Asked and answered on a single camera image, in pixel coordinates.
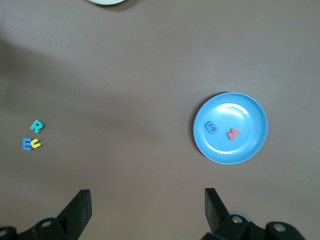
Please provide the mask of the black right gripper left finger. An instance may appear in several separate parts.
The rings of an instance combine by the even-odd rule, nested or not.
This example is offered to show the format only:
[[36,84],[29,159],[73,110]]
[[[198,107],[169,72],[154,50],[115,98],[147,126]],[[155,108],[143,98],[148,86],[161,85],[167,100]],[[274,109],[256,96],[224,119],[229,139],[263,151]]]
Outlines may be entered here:
[[92,216],[89,189],[80,190],[57,217],[45,218],[30,229],[17,233],[13,226],[2,226],[2,240],[77,240]]

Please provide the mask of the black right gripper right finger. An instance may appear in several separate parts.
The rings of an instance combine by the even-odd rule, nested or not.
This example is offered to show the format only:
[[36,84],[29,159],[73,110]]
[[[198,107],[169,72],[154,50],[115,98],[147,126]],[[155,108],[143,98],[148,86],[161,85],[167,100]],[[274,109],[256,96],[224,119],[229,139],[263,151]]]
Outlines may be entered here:
[[265,228],[239,214],[231,214],[214,188],[204,190],[204,211],[210,232],[204,240],[304,240],[292,225],[271,221]]

